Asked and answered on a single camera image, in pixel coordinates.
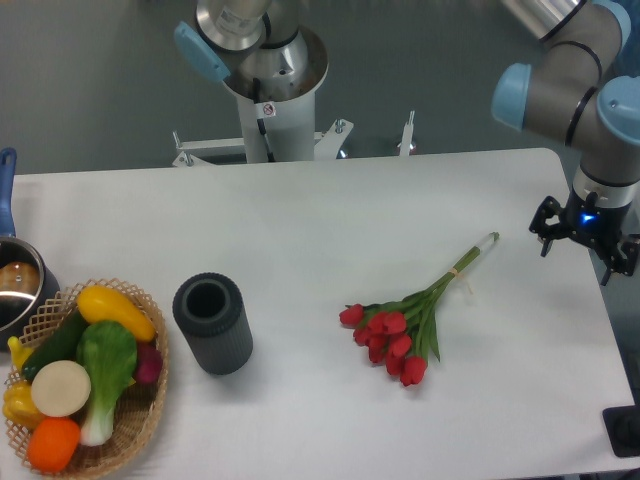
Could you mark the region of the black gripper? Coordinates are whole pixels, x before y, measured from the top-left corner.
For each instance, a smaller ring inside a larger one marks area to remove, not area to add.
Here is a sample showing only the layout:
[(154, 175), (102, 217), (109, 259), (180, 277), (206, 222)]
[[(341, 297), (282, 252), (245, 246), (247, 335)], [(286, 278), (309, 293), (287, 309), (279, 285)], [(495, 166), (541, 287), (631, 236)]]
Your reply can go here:
[(538, 206), (529, 225), (541, 243), (546, 257), (555, 240), (568, 238), (595, 251), (605, 265), (600, 285), (606, 286), (613, 274), (634, 275), (639, 259), (639, 237), (623, 236), (621, 227), (631, 203), (609, 207), (600, 204), (593, 191), (579, 194), (572, 187), (565, 208), (552, 196)]

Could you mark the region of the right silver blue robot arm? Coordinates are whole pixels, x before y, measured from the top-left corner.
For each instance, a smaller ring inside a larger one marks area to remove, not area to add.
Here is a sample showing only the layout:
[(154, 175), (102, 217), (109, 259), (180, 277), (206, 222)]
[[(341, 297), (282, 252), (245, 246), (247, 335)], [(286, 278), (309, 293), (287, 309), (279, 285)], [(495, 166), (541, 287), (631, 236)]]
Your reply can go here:
[(494, 90), (493, 117), (581, 154), (568, 200), (542, 201), (529, 229), (547, 254), (556, 240), (581, 244), (603, 262), (601, 279), (633, 275), (639, 236), (622, 224), (639, 192), (639, 80), (606, 79), (632, 22), (614, 1), (507, 1), (544, 46), (537, 66), (509, 66)]

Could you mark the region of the left silver robot arm base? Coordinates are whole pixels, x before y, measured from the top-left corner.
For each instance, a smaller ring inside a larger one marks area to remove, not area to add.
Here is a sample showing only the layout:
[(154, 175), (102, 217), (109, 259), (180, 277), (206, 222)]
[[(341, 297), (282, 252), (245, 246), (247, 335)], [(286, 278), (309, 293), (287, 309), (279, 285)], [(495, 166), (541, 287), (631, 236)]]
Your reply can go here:
[(298, 1), (200, 1), (174, 42), (202, 77), (235, 97), (250, 163), (314, 157), (316, 92), (328, 72)]

